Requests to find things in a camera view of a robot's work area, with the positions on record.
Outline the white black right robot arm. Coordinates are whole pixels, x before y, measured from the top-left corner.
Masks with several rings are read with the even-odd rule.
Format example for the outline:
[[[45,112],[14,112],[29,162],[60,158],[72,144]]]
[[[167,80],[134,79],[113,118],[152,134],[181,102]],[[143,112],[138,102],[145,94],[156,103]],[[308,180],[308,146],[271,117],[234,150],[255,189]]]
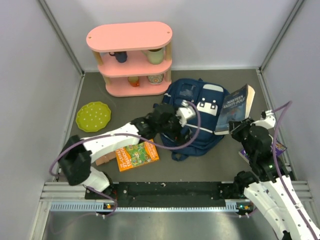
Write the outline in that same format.
[[[255,205],[279,240],[318,240],[320,230],[297,196],[286,166],[276,156],[276,137],[270,135],[269,128],[247,118],[231,121],[229,133],[242,144],[251,167],[234,178],[234,194]]]

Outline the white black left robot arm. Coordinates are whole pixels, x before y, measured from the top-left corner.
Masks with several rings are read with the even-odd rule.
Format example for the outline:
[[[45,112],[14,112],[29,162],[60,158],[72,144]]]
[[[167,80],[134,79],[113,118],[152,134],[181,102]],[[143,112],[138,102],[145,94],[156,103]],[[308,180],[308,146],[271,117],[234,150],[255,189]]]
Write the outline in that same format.
[[[58,163],[70,186],[84,185],[96,190],[102,198],[109,198],[114,191],[112,182],[106,173],[92,167],[92,163],[119,148],[151,140],[157,134],[166,134],[184,144],[190,137],[182,129],[195,116],[189,104],[180,107],[160,104],[146,116],[135,118],[93,139],[71,136],[61,151]]]

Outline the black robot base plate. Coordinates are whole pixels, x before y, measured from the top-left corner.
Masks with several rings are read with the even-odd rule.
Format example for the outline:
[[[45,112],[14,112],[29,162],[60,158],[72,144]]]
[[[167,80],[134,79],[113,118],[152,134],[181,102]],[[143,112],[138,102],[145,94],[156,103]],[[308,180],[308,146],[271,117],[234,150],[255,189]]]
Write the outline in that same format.
[[[249,203],[232,182],[115,182],[104,191],[119,207],[225,207],[228,202]]]

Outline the orange treehouse children's book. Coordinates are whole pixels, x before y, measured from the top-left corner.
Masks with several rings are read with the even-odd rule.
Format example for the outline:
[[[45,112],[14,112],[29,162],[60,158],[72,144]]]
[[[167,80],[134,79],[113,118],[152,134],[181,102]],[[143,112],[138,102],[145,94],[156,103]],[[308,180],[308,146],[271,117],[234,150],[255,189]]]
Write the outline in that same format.
[[[141,167],[160,159],[156,146],[146,141],[121,147],[115,151],[115,155],[120,172]]]

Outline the navy blue student backpack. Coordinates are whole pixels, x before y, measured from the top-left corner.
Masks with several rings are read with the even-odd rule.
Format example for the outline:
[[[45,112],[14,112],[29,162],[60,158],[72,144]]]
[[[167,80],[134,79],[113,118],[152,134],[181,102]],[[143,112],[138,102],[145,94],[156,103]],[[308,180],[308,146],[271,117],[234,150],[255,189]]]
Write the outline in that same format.
[[[203,156],[223,139],[223,135],[216,135],[214,131],[224,98],[229,94],[224,87],[202,79],[180,78],[169,85],[162,102],[178,107],[183,100],[190,101],[196,106],[201,118],[199,134],[192,144],[171,152],[174,161]]]

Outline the blue Nineteen Eighty-Four paperback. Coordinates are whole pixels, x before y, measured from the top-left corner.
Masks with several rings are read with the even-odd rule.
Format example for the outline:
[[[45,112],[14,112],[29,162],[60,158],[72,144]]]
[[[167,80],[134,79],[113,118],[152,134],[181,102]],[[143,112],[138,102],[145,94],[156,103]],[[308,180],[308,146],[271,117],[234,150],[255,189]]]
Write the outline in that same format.
[[[241,122],[250,115],[255,90],[249,84],[227,95],[221,107],[216,123],[215,135],[229,134],[229,122]]]

